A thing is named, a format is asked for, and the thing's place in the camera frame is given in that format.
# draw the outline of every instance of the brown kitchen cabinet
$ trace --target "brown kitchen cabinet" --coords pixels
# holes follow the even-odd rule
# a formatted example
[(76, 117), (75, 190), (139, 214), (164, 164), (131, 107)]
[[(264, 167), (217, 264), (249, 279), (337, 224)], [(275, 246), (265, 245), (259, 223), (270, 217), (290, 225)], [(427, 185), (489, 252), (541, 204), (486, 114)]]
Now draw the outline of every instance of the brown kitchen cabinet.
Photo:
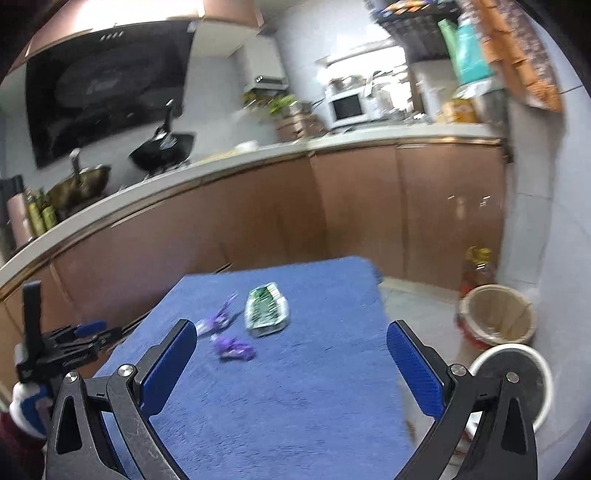
[(262, 15), (255, 0), (203, 0), (203, 20), (234, 23), (251, 28), (262, 26)]
[(407, 278), (451, 290), (471, 245), (498, 259), (505, 173), (500, 148), (406, 146), (398, 150), (407, 205)]
[(326, 216), (331, 257), (360, 255), (384, 274), (404, 275), (401, 185), (393, 146), (311, 159)]
[[(46, 266), (27, 281), (41, 281), (41, 331), (51, 332), (65, 325), (78, 325), (80, 319), (72, 303), (60, 287), (60, 280)], [(22, 318), (22, 288), (18, 287), (4, 301), (8, 314), (17, 328), (24, 331)]]
[(233, 270), (327, 258), (322, 200), (307, 157), (249, 170), (204, 187)]
[[(262, 25), (262, 16), (255, 0), (202, 0), (164, 6), (161, 0), (145, 0), (141, 8), (154, 11), (153, 20), (167, 18), (201, 18), (257, 29)], [(31, 39), (27, 58), (57, 43), (91, 31), (152, 21), (150, 14), (139, 12), (136, 0), (69, 0)]]
[(225, 263), (201, 189), (164, 200), (105, 228), (54, 260), (84, 322), (126, 325), (187, 273)]
[(22, 341), (22, 336), (10, 318), (4, 302), (0, 303), (0, 332), (0, 396), (8, 400), (12, 387), (17, 382), (14, 347)]
[(95, 233), (53, 264), (84, 322), (125, 325), (186, 274), (325, 258), (315, 188), (307, 158), (215, 180)]

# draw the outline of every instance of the bucket lid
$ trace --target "bucket lid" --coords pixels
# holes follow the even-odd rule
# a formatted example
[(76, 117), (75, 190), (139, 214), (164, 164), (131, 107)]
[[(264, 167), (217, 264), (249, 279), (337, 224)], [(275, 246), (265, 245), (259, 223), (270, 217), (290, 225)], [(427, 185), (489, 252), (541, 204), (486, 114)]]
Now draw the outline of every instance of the bucket lid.
[[(548, 362), (527, 345), (508, 343), (491, 348), (479, 356), (469, 368), (475, 377), (501, 377), (509, 372), (519, 376), (525, 390), (525, 403), (534, 423), (534, 432), (546, 420), (554, 398), (554, 382)], [(466, 431), (473, 437), (481, 412), (470, 415)]]

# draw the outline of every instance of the blue towel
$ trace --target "blue towel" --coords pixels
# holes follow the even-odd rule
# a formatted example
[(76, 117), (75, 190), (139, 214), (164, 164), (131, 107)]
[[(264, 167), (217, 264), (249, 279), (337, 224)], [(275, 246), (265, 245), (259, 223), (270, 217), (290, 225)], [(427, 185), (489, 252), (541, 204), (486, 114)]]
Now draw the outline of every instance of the blue towel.
[[(151, 417), (156, 432), (195, 480), (391, 480), (413, 449), (375, 270), (361, 258), (188, 275), (97, 376), (137, 362), (178, 319), (215, 314), (233, 291), (241, 312), (248, 292), (271, 281), (290, 305), (289, 327), (253, 339), (240, 314), (225, 335), (254, 345), (250, 362), (220, 362), (209, 340), (199, 340)], [(112, 416), (106, 422), (126, 473), (141, 478)]]

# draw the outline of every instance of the gray floor tile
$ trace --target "gray floor tile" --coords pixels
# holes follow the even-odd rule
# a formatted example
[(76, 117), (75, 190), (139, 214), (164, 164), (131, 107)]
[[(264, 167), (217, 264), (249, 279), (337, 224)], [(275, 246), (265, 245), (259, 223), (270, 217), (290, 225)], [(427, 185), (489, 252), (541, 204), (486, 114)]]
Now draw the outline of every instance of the gray floor tile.
[[(390, 321), (405, 320), (421, 341), (432, 346), (448, 364), (456, 361), (462, 334), (454, 324), (456, 306), (453, 303), (385, 287), (381, 287), (380, 292)], [(433, 419), (423, 414), (402, 378), (401, 391), (405, 418), (413, 428), (413, 442), (418, 446)], [(448, 465), (441, 480), (453, 479), (457, 470), (457, 466)]]

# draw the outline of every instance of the kitchen counter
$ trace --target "kitchen counter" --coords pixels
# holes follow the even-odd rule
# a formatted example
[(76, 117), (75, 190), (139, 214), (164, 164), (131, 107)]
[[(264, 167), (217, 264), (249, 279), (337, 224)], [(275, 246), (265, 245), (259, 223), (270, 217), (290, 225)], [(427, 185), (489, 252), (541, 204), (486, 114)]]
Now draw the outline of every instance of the kitchen counter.
[(500, 143), (501, 139), (489, 125), (403, 125), (367, 128), (323, 138), (275, 144), (225, 158), (219, 158), (218, 155), (211, 161), (192, 159), (188, 167), (143, 181), (91, 205), (30, 243), (0, 268), (2, 297), (6, 297), (29, 276), (30, 266), (38, 267), (52, 255), (66, 250), (97, 230), (170, 196), (193, 189), (201, 183), (256, 168), (262, 164), (312, 155), (320, 151), (430, 142), (491, 145), (495, 142)]

